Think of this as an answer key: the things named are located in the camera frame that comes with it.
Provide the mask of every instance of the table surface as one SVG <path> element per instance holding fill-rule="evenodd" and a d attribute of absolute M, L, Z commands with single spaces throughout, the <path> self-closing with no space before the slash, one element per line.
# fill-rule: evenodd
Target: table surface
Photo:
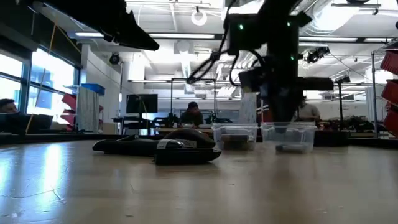
<path fill-rule="evenodd" d="M 257 144 L 201 166 L 93 141 L 0 147 L 0 223 L 397 223 L 398 151 Z"/>

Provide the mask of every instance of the window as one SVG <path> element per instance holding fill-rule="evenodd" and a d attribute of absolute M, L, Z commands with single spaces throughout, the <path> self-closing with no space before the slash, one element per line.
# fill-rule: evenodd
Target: window
<path fill-rule="evenodd" d="M 0 78 L 0 99 L 13 99 L 18 107 L 21 84 L 6 78 Z"/>
<path fill-rule="evenodd" d="M 54 116 L 53 121 L 56 121 L 60 124 L 67 124 L 67 122 L 60 117 L 64 109 L 70 109 L 66 104 L 62 102 L 63 95 L 58 93 L 52 93 L 46 90 L 41 90 L 39 102 L 37 103 L 37 107 L 35 108 L 38 93 L 38 88 L 29 88 L 27 113 Z"/>
<path fill-rule="evenodd" d="M 63 60 L 49 55 L 42 49 L 37 49 L 37 51 L 32 54 L 30 80 L 40 83 L 43 78 L 43 73 L 43 85 L 65 93 L 72 93 L 72 90 L 64 86 L 73 85 L 75 68 Z"/>
<path fill-rule="evenodd" d="M 0 72 L 20 78 L 22 76 L 22 66 L 22 62 L 0 54 Z"/>

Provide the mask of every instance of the man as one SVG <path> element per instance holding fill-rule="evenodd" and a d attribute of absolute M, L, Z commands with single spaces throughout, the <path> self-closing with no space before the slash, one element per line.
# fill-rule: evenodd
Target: man
<path fill-rule="evenodd" d="M 6 114 L 18 113 L 17 106 L 15 105 L 15 100 L 1 99 L 0 113 L 6 113 Z"/>
<path fill-rule="evenodd" d="M 193 124 L 198 127 L 203 124 L 203 115 L 199 110 L 199 106 L 196 102 L 188 104 L 188 109 L 181 115 L 180 123 L 182 124 Z"/>
<path fill-rule="evenodd" d="M 306 103 L 306 100 L 307 98 L 304 96 L 297 110 L 296 121 L 319 121 L 321 119 L 321 114 L 318 108 Z"/>

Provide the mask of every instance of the ceiling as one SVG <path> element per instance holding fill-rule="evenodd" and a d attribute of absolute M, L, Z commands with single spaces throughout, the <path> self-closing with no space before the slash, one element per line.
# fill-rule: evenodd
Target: ceiling
<path fill-rule="evenodd" d="M 133 11 L 139 26 L 148 33 L 189 33 L 189 34 L 222 34 L 223 21 L 221 19 L 224 2 L 220 0 L 189 0 L 185 2 L 195 2 L 197 4 L 205 4 L 199 6 L 200 12 L 206 12 L 207 21 L 202 26 L 195 25 L 191 16 L 196 11 L 194 4 L 191 6 L 180 6 L 178 4 L 164 5 L 159 3 L 155 5 L 154 1 L 169 2 L 169 0 L 146 0 L 145 4 L 129 4 L 127 3 L 127 11 Z M 334 0 L 333 2 L 345 2 L 344 0 Z M 374 9 L 356 9 L 351 14 L 345 14 L 339 11 L 341 8 L 325 7 L 331 4 L 331 0 L 304 0 L 299 5 L 300 10 L 304 10 L 308 15 L 312 16 L 314 21 L 301 30 L 301 35 L 319 35 L 327 34 L 334 36 L 348 36 L 348 37 L 398 37 L 398 30 L 395 27 L 398 21 L 398 5 L 393 0 L 378 0 L 382 7 L 379 9 L 379 14 L 372 15 Z M 245 10 L 256 11 L 261 5 L 261 1 L 255 0 L 247 4 Z M 340 22 L 334 25 L 335 29 L 330 30 L 330 24 L 327 26 L 327 31 L 323 30 L 320 22 L 322 13 L 327 14 L 333 11 L 334 17 L 329 18 L 330 22 Z M 78 22 L 66 17 L 63 14 L 46 9 L 43 14 L 55 21 L 57 18 L 58 25 L 69 32 L 91 31 Z M 120 47 L 115 44 L 106 42 L 102 39 L 81 39 L 82 43 L 87 43 L 92 46 L 92 49 L 97 54 L 104 55 L 104 58 L 109 57 L 111 52 L 120 52 L 121 57 L 125 61 L 131 61 L 134 54 L 142 54 L 146 59 L 145 64 L 145 79 L 161 79 L 180 77 L 182 70 L 187 65 L 187 58 L 179 54 L 177 42 L 178 40 L 156 40 L 160 44 L 160 49 L 156 52 L 147 50 L 129 49 L 127 47 Z M 189 40 L 191 51 L 188 61 L 191 71 L 196 69 L 199 64 L 210 56 L 212 49 L 217 49 L 219 40 Z M 317 63 L 308 64 L 307 62 L 300 62 L 299 75 L 301 76 L 316 76 L 316 77 L 332 77 L 339 74 L 351 75 L 352 82 L 363 82 L 363 75 L 366 69 L 370 67 L 370 54 L 373 50 L 382 47 L 382 44 L 329 44 L 331 54 L 319 60 Z M 265 47 L 260 50 L 260 53 L 265 52 Z M 383 55 L 376 56 L 376 62 L 380 62 Z M 238 66 L 247 64 L 252 61 L 251 55 L 244 55 L 240 57 Z M 223 80 L 229 73 L 231 64 L 231 57 L 223 57 L 222 62 L 216 64 L 207 78 L 218 78 Z M 165 88 L 162 84 L 148 85 L 153 88 Z M 229 90 L 230 94 L 235 94 L 235 88 L 230 85 L 220 85 L 217 87 L 219 92 Z"/>

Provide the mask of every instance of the metal frame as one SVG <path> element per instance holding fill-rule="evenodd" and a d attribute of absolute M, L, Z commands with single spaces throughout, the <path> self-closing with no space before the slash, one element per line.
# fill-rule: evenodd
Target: metal frame
<path fill-rule="evenodd" d="M 171 83 L 171 88 L 170 88 L 170 113 L 173 113 L 173 82 L 176 80 L 183 80 L 187 81 L 186 78 L 172 78 L 170 83 Z M 216 79 L 215 78 L 203 78 L 201 81 L 208 81 L 208 82 L 213 82 L 214 84 L 214 114 L 217 116 L 217 109 L 216 109 Z"/>

